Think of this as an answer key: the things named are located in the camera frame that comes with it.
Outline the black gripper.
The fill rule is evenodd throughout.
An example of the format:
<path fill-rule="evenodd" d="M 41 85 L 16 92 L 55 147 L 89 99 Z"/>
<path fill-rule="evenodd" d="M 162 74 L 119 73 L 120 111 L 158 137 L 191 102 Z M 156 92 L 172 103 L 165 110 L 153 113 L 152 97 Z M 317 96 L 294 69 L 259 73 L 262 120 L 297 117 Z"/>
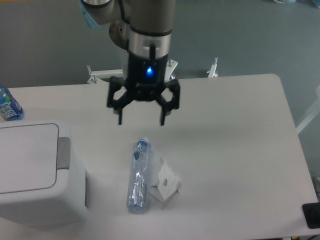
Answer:
<path fill-rule="evenodd" d="M 167 62 L 168 55 L 150 60 L 130 52 L 127 78 L 123 80 L 111 76 L 106 106 L 112 108 L 113 112 L 118 115 L 118 125 L 122 124 L 123 109 L 133 100 L 152 102 L 156 95 L 156 102 L 161 106 L 161 126 L 165 124 L 165 118 L 171 114 L 172 110 L 179 109 L 181 87 L 178 79 L 164 82 Z M 115 99 L 115 93 L 122 87 L 125 87 L 126 91 L 118 99 Z M 169 101 L 162 96 L 166 89 L 172 93 L 172 98 Z"/>

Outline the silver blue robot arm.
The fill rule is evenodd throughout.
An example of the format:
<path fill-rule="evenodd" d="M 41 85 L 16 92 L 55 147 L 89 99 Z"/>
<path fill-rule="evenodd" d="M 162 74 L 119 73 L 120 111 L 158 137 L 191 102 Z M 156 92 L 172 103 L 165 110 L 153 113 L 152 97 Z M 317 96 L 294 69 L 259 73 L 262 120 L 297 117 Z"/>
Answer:
<path fill-rule="evenodd" d="M 126 78 L 111 76 L 107 107 L 122 121 L 123 109 L 132 101 L 161 106 L 160 124 L 180 107 L 180 84 L 165 80 L 176 1 L 80 0 L 86 20 L 96 26 L 121 21 L 127 25 L 124 44 L 128 52 Z"/>

